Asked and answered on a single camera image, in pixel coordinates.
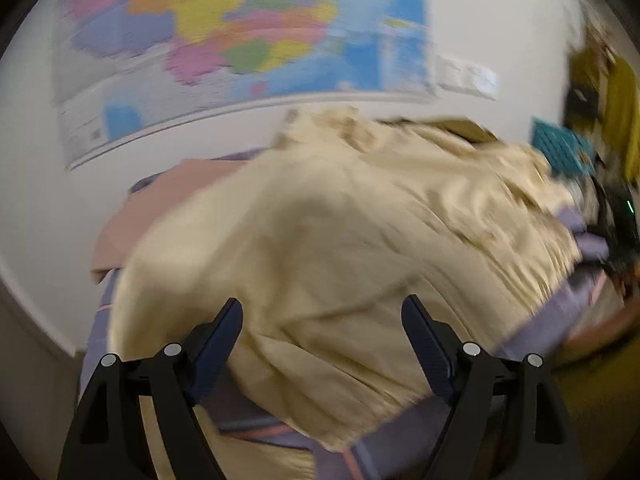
bed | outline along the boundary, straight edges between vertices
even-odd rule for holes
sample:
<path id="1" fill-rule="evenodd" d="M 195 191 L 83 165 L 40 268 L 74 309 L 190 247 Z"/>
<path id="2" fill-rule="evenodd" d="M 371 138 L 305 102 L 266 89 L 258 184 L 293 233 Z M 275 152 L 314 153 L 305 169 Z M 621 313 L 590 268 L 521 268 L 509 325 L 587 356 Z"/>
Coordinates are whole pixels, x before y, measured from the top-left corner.
<path id="1" fill-rule="evenodd" d="M 239 153 L 218 160 L 249 160 L 256 152 Z M 145 178 L 130 189 L 130 195 L 148 189 L 160 176 Z M 558 218 L 574 233 L 583 255 L 606 256 L 606 244 L 586 233 L 582 216 L 576 210 L 564 210 Z M 86 387 L 100 358 L 107 351 L 110 308 L 121 268 L 108 270 L 106 288 L 95 314 L 82 366 L 81 392 Z M 527 353 L 546 356 L 552 352 L 594 303 L 604 282 L 602 272 L 577 269 L 555 291 L 542 309 L 505 341 L 499 355 L 520 360 Z M 428 456 L 436 444 L 449 412 L 435 396 L 423 399 L 395 420 L 382 425 L 343 452 L 329 452 L 314 440 L 297 433 L 247 399 L 238 389 L 229 371 L 223 373 L 213 391 L 201 402 L 221 434 L 252 442 L 309 449 L 316 457 L 318 478 L 388 478 Z"/>

wooden floor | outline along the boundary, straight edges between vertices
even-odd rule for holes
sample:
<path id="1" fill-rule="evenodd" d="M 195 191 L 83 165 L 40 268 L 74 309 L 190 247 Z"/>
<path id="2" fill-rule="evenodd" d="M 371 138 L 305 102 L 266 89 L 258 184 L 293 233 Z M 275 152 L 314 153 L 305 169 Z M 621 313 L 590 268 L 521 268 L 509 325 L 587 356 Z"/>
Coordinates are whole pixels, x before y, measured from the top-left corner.
<path id="1" fill-rule="evenodd" d="M 0 282 L 0 421 L 40 480 L 57 476 L 79 372 Z"/>

white wall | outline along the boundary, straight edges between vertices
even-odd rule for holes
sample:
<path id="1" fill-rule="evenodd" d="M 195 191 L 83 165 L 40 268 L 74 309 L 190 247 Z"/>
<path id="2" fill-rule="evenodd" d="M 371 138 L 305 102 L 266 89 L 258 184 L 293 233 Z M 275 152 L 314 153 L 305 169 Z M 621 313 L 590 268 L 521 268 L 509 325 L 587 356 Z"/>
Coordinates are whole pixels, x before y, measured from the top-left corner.
<path id="1" fill-rule="evenodd" d="M 290 106 L 217 116 L 131 142 L 76 170 L 63 169 L 52 107 L 52 9 L 41 0 L 0 60 L 0 276 L 69 352 L 84 345 L 99 287 L 92 244 L 138 179 L 185 157 L 267 144 Z M 428 0 L 434 49 L 495 70 L 492 102 L 441 92 L 430 104 L 356 102 L 373 117 L 464 114 L 526 142 L 530 118 L 558 121 L 578 0 Z"/>

yellow cloth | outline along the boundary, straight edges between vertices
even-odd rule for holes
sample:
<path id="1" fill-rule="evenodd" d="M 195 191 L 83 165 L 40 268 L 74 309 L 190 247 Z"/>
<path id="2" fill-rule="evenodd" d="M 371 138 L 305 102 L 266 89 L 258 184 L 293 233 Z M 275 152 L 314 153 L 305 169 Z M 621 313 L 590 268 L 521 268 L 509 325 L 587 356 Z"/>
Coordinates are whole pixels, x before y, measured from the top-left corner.
<path id="1" fill-rule="evenodd" d="M 600 91 L 600 75 L 596 55 L 587 48 L 570 61 L 571 82 Z M 638 81 L 634 69 L 620 56 L 609 69 L 606 106 L 602 123 L 602 140 L 622 158 L 622 175 L 634 182 L 640 177 L 640 106 Z M 567 117 L 568 125 L 576 132 L 593 130 L 593 121 Z"/>
<path id="2" fill-rule="evenodd" d="M 495 349 L 578 258 L 551 213 L 572 203 L 530 146 L 299 113 L 276 148 L 153 225 L 119 280 L 109 347 L 152 355 L 236 297 L 243 393 L 343 449 L 429 393 L 403 298 Z"/>

wall outlet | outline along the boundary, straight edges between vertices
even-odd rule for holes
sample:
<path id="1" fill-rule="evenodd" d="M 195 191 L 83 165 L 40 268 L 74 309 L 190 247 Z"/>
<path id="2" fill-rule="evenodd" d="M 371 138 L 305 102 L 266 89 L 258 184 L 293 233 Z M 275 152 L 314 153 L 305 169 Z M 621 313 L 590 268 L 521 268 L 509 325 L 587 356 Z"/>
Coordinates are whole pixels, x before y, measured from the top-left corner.
<path id="1" fill-rule="evenodd" d="M 487 99 L 498 98 L 498 75 L 485 66 L 470 64 L 466 67 L 468 92 Z"/>
<path id="2" fill-rule="evenodd" d="M 452 57 L 438 58 L 438 84 L 445 90 L 496 100 L 498 76 L 485 66 Z"/>
<path id="3" fill-rule="evenodd" d="M 445 90 L 466 92 L 468 87 L 466 63 L 441 56 L 438 60 L 438 84 Z"/>

